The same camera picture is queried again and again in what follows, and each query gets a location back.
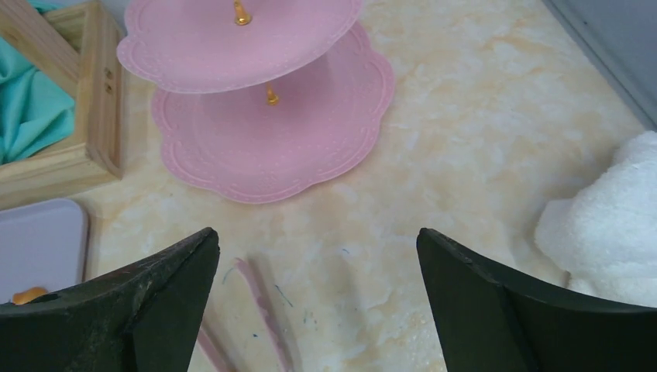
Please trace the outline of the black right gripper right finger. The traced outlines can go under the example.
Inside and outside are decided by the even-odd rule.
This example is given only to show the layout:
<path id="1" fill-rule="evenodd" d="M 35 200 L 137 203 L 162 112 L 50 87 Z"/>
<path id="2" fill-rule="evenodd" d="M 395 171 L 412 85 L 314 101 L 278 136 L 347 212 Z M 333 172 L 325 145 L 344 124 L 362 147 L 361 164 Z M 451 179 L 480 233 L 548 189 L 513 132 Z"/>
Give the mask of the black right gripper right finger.
<path id="1" fill-rule="evenodd" d="M 656 310 L 580 294 L 434 230 L 416 249 L 450 371 L 654 371 Z"/>

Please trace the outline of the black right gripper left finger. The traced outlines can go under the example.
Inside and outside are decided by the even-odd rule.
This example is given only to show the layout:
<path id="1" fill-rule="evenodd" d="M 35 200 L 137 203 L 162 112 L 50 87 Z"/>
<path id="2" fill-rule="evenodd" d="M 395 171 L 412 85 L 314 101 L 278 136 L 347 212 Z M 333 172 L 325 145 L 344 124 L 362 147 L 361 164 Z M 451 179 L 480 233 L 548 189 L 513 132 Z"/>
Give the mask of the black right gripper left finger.
<path id="1" fill-rule="evenodd" d="M 220 249 L 202 229 L 24 305 L 1 306 L 3 371 L 186 371 Z"/>

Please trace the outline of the pink food tongs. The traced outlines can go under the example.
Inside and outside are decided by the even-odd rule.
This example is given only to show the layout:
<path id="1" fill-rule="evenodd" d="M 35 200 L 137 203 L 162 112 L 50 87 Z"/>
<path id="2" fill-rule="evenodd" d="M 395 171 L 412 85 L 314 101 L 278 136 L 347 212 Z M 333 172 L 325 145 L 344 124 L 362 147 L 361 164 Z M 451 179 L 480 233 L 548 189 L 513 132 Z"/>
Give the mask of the pink food tongs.
<path id="1" fill-rule="evenodd" d="M 233 269 L 240 273 L 249 288 L 249 292 L 256 305 L 260 319 L 266 327 L 270 345 L 273 347 L 273 351 L 277 356 L 280 371 L 293 371 L 293 363 L 285 350 L 284 339 L 279 335 L 273 311 L 267 304 L 267 300 L 265 299 L 251 265 L 241 258 L 235 258 Z M 210 328 L 206 321 L 201 322 L 197 336 L 197 344 L 210 361 L 214 371 L 234 371 L 234 369 L 229 367 L 229 362 L 219 351 L 218 344 L 211 338 Z"/>

